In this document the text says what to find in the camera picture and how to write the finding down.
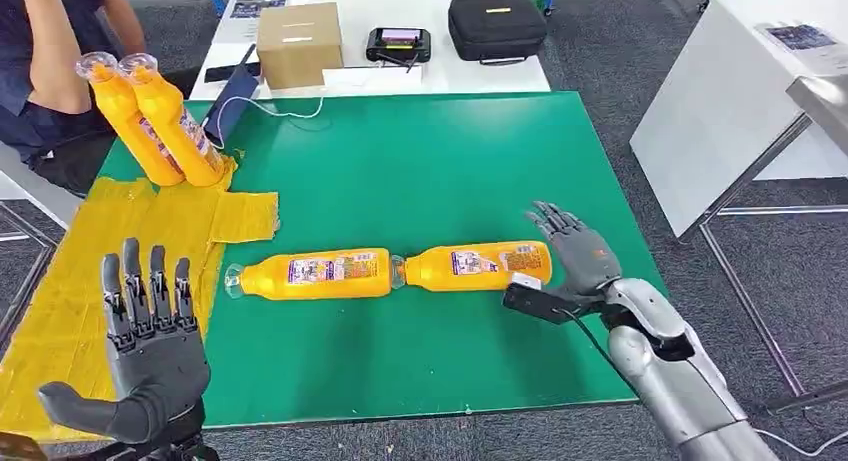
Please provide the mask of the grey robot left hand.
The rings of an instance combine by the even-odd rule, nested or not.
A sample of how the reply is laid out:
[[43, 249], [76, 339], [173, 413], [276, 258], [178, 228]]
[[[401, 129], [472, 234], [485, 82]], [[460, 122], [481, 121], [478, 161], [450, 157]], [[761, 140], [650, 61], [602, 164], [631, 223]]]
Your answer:
[[190, 262], [179, 259], [169, 279], [164, 257], [163, 246], [152, 247], [144, 278], [137, 239], [125, 239], [121, 254], [104, 256], [105, 346], [118, 398], [86, 398], [67, 383], [49, 382], [37, 396], [52, 422], [137, 444], [200, 404], [210, 368], [194, 313]]

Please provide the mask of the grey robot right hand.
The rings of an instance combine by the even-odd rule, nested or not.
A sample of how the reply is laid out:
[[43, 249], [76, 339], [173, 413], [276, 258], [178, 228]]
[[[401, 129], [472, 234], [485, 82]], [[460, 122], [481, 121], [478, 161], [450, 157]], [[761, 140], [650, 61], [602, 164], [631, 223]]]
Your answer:
[[565, 281], [551, 294], [567, 298], [600, 296], [609, 283], [620, 279], [622, 269], [606, 240], [574, 214], [556, 204], [534, 201], [526, 216], [546, 238], [562, 265]]

